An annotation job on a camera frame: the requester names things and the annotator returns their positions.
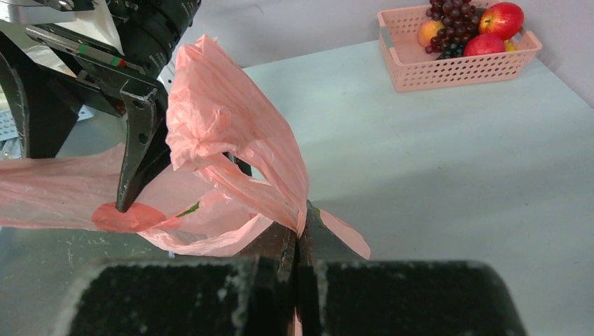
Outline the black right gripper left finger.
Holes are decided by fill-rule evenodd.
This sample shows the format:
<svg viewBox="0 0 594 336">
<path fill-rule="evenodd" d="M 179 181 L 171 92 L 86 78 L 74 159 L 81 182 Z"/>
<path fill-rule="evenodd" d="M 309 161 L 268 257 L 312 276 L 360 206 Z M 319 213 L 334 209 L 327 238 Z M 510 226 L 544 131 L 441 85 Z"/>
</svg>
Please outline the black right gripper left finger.
<svg viewBox="0 0 594 336">
<path fill-rule="evenodd" d="M 72 283 L 55 335 L 292 335 L 293 231 L 227 258 L 101 260 Z"/>
</svg>

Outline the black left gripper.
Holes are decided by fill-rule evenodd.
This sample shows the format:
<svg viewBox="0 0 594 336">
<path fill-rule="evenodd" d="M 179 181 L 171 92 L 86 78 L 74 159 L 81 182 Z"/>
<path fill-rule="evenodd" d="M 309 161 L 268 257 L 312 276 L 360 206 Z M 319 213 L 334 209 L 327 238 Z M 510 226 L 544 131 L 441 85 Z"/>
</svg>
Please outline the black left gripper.
<svg viewBox="0 0 594 336">
<path fill-rule="evenodd" d="M 199 1 L 96 1 L 73 22 L 23 24 L 77 76 L 72 94 L 66 76 L 41 66 L 1 34 L 1 86 L 22 154 L 53 158 L 78 120 L 82 106 L 126 119 L 127 137 L 116 208 L 125 213 L 170 163 L 165 144 L 167 91 L 158 80 Z"/>
</svg>

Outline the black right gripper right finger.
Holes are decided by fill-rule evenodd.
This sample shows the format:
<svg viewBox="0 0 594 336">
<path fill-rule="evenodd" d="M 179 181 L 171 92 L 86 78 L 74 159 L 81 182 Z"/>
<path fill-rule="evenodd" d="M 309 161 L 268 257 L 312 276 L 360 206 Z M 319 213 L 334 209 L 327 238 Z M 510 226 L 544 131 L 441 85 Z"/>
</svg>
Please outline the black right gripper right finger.
<svg viewBox="0 0 594 336">
<path fill-rule="evenodd" d="M 477 260 L 371 261 L 308 206 L 298 240 L 304 335 L 525 335 L 500 275 Z"/>
</svg>

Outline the pink printed plastic bag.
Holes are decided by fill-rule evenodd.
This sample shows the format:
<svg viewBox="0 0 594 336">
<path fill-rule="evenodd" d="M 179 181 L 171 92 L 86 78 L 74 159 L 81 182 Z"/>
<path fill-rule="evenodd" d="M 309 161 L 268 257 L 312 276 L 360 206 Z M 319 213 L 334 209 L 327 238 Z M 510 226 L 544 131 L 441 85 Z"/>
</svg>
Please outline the pink printed plastic bag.
<svg viewBox="0 0 594 336">
<path fill-rule="evenodd" d="M 310 183 L 291 127 L 215 39 L 177 53 L 170 163 L 125 213 L 111 198 L 124 147 L 1 162 L 1 225 L 136 233 L 166 251 L 232 256 L 273 223 L 302 235 Z"/>
</svg>

